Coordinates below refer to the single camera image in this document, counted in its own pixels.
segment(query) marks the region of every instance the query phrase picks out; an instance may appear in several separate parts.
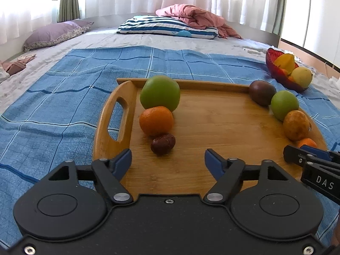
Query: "pillow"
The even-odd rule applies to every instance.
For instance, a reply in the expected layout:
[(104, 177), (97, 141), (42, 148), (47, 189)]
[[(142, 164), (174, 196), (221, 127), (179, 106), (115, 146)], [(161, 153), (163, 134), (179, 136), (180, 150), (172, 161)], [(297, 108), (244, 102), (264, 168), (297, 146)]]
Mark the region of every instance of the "pillow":
[(76, 23), (78, 26), (82, 27), (83, 33), (87, 32), (94, 22), (88, 22), (85, 20), (72, 20), (72, 22)]
[(38, 48), (55, 46), (82, 33), (82, 27), (73, 21), (49, 24), (35, 30), (33, 34), (26, 39), (23, 50), (28, 52)]
[(121, 34), (165, 34), (205, 39), (213, 39), (218, 36), (216, 28), (194, 29), (180, 20), (163, 16), (135, 16), (121, 24), (117, 32)]

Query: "pink clothing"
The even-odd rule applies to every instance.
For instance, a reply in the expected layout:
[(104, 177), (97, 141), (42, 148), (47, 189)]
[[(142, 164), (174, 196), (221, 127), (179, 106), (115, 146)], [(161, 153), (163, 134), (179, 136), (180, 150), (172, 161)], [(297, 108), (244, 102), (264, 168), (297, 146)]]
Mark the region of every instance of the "pink clothing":
[(232, 27), (225, 23), (223, 17), (193, 5), (175, 4), (156, 10), (156, 14), (158, 16), (168, 16), (179, 19), (188, 26), (196, 29), (205, 30), (206, 27), (215, 27), (218, 29), (218, 33), (222, 38), (231, 36), (242, 39)]
[(26, 63), (30, 62), (31, 60), (35, 59), (34, 55), (28, 55), (19, 57), (17, 61), (15, 62), (0, 62), (0, 65), (2, 65), (2, 68), (10, 74), (10, 76), (13, 76), (14, 74), (22, 71), (26, 68)]

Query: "red basket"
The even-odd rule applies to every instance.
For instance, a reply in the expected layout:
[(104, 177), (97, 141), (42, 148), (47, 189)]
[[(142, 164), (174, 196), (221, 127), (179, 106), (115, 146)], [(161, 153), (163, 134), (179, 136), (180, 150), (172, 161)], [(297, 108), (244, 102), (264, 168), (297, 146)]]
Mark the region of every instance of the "red basket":
[(306, 89), (302, 88), (299, 84), (297, 84), (293, 81), (290, 81), (288, 79), (288, 77), (285, 76), (282, 69), (274, 64), (274, 61), (280, 55), (283, 55), (283, 54), (284, 54), (284, 52), (277, 51), (277, 50), (274, 50), (272, 48), (269, 48), (267, 50), (266, 64), (267, 64), (267, 67), (268, 67), (270, 74), (272, 75), (273, 78), (275, 78), (277, 80), (278, 83), (281, 83), (284, 87), (286, 87), (290, 90), (294, 90), (298, 93), (305, 91)]

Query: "metal pin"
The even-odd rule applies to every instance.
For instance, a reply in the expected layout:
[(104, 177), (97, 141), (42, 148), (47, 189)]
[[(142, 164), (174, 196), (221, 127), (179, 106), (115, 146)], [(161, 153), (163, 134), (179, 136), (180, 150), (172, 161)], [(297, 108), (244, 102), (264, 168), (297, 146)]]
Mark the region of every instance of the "metal pin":
[(210, 193), (207, 194), (207, 199), (209, 201), (221, 201), (223, 199), (223, 196), (220, 193)]
[(175, 202), (175, 201), (174, 201), (173, 199), (166, 199), (166, 200), (165, 200), (165, 203), (166, 203), (166, 204), (174, 204), (174, 202)]
[(314, 248), (311, 246), (308, 246), (303, 250), (303, 255), (312, 255), (313, 253), (314, 253)]
[(116, 201), (127, 201), (130, 199), (130, 195), (128, 193), (117, 193), (113, 196), (113, 199)]
[(34, 255), (35, 254), (35, 249), (31, 246), (26, 246), (24, 249), (24, 252), (27, 254), (27, 255)]

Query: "tray handle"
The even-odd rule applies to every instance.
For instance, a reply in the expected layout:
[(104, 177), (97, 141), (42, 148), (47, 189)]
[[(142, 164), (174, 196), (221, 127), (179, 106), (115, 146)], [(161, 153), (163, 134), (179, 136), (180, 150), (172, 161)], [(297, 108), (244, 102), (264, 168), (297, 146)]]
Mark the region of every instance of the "tray handle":
[[(130, 146), (136, 97), (137, 87), (131, 81), (118, 85), (110, 94), (99, 117), (93, 144), (93, 160), (99, 158), (111, 159)], [(116, 102), (119, 102), (123, 107), (123, 117), (120, 122), (117, 141), (108, 133), (108, 125)]]

